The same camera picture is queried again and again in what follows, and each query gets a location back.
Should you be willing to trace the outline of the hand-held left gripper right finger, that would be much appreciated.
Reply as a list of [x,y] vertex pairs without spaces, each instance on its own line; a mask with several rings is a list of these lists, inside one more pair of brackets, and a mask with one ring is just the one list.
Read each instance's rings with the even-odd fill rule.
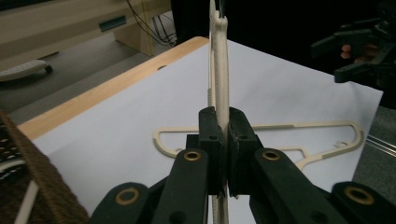
[[229,190],[247,195],[256,224],[346,224],[346,219],[280,150],[264,147],[245,114],[230,109]]

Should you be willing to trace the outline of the aluminium rail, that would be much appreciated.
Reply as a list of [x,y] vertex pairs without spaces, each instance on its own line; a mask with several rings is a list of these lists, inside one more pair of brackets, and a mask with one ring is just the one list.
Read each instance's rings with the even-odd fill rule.
[[391,143],[388,143],[377,137],[368,135],[366,138],[366,144],[396,158],[396,146]]

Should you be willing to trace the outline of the black curtain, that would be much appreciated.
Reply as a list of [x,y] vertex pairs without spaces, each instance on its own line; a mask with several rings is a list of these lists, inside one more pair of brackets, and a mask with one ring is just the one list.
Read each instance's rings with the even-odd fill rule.
[[178,43],[209,36],[211,1],[228,20],[230,40],[331,74],[351,63],[347,54],[314,58],[311,45],[342,25],[377,17],[381,3],[396,0],[170,0]]

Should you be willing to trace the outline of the brown woven basket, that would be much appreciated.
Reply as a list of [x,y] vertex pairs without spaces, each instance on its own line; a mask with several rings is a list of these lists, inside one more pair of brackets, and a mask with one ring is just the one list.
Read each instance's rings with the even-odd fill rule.
[[0,110],[0,224],[14,224],[32,180],[39,190],[27,224],[88,224],[57,168]]

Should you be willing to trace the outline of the white paper sheet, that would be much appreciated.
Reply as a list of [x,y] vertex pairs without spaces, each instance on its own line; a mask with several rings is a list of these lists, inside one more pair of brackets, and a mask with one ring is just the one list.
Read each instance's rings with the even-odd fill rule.
[[[230,42],[230,104],[250,124],[353,120],[369,132],[383,95]],[[148,187],[167,176],[172,159],[156,149],[160,127],[198,123],[207,105],[208,47],[202,46],[38,137],[35,145],[58,168],[88,212],[125,182]],[[303,146],[318,152],[351,131],[259,132],[266,147]]]

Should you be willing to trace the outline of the chair leg with caster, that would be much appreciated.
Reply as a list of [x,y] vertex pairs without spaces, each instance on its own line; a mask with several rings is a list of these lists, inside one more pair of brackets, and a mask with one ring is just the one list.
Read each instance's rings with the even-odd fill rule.
[[18,78],[30,76],[36,72],[45,70],[50,74],[53,69],[50,64],[43,60],[32,60],[28,63],[9,68],[0,72],[0,82],[10,81]]

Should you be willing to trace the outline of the beige plastic clothes hanger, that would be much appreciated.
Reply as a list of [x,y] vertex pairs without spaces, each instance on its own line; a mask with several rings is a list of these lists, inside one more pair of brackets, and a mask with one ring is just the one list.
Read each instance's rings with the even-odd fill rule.
[[15,218],[14,224],[27,224],[29,217],[32,213],[32,209],[35,204],[35,199],[38,194],[39,186],[32,180],[25,192],[22,200],[19,212]]
[[[284,152],[299,152],[302,157],[295,161],[296,166],[302,171],[306,165],[329,159],[331,157],[347,154],[348,152],[359,149],[364,140],[364,131],[355,121],[336,120],[336,121],[315,121],[315,122],[292,122],[277,124],[255,124],[252,126],[255,132],[277,132],[277,131],[351,131],[350,140],[337,139],[332,147],[319,150],[318,152],[310,151],[303,146],[277,147]],[[154,146],[165,156],[174,158],[181,147],[169,148],[161,139],[164,133],[198,133],[197,127],[161,127],[157,128],[152,135]]]
[[215,107],[222,146],[220,148],[220,191],[212,197],[213,224],[229,224],[226,161],[229,125],[228,20],[215,0],[209,0],[208,104]]

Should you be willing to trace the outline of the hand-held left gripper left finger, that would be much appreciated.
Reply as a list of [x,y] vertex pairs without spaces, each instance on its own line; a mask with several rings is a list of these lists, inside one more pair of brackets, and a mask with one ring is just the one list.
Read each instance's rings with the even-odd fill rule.
[[164,182],[152,224],[206,224],[208,196],[219,193],[221,128],[213,106],[198,113],[198,134],[188,134]]

